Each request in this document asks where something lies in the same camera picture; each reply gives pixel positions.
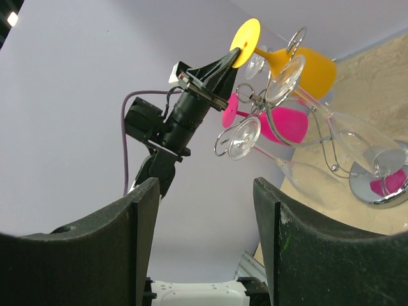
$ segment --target yellow glass base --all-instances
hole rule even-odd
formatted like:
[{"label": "yellow glass base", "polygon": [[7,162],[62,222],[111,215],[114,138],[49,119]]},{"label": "yellow glass base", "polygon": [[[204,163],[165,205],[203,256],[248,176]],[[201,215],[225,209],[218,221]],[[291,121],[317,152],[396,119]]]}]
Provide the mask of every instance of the yellow glass base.
[{"label": "yellow glass base", "polygon": [[239,68],[245,64],[254,53],[259,37],[261,36],[261,24],[255,18],[249,19],[237,31],[229,51],[240,48],[241,53],[235,61],[233,68]]}]

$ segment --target white robot part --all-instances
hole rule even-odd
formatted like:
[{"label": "white robot part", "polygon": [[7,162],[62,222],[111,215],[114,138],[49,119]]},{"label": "white robot part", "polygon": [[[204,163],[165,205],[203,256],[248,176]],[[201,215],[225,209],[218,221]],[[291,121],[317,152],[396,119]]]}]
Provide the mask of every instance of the white robot part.
[{"label": "white robot part", "polygon": [[250,298],[241,282],[217,284],[174,284],[155,281],[152,306],[249,306]]}]

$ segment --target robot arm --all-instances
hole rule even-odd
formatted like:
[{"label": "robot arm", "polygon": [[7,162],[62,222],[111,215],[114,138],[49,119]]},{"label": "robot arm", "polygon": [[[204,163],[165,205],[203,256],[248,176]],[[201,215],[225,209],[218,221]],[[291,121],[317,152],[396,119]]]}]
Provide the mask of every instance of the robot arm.
[{"label": "robot arm", "polygon": [[201,68],[191,68],[183,62],[175,65],[172,76],[184,92],[168,118],[162,110],[136,98],[126,117],[126,134],[148,148],[148,156],[140,168],[133,188],[149,177],[157,177],[163,198],[175,176],[175,163],[190,156],[190,139],[210,110],[225,110],[233,90],[237,69],[233,64],[240,55],[235,48],[222,59]]}]

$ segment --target glass stem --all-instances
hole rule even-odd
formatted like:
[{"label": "glass stem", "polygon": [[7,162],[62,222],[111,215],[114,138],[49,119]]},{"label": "glass stem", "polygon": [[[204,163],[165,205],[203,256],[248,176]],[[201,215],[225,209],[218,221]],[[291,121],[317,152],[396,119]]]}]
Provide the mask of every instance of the glass stem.
[{"label": "glass stem", "polygon": [[305,90],[303,90],[300,86],[295,90],[295,92],[302,98],[304,99],[306,102],[309,103],[309,105],[313,106],[316,110],[318,110],[319,112],[321,112],[321,114],[325,117],[325,118],[329,118],[330,115],[332,114],[332,112],[325,107],[324,105],[322,105],[318,100],[316,100],[315,98],[313,98],[310,94],[308,94]]}]

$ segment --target cable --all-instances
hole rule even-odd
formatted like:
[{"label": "cable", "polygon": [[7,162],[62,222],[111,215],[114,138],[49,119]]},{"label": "cable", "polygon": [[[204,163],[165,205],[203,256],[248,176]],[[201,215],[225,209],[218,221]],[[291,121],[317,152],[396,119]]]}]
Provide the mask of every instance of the cable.
[{"label": "cable", "polygon": [[168,92],[167,92],[167,96],[166,96],[166,100],[167,100],[167,102],[166,102],[166,110],[164,111],[164,115],[163,115],[163,119],[165,119],[165,118],[167,118],[167,114],[168,114],[168,109],[169,109],[169,107],[170,107],[170,96],[172,95],[172,94],[174,94],[174,91],[176,90],[176,89],[182,89],[181,88],[181,86],[175,86],[175,87],[173,87],[172,89],[170,89]]},{"label": "cable", "polygon": [[[128,94],[123,102],[120,109],[120,129],[122,133],[122,146],[123,146],[123,165],[124,165],[124,190],[123,196],[127,195],[129,188],[129,159],[128,159],[128,143],[126,140],[126,128],[125,128],[125,111],[126,105],[130,98],[139,96],[141,94],[168,94],[168,91],[134,91]],[[180,94],[181,91],[173,91],[172,94]]]}]

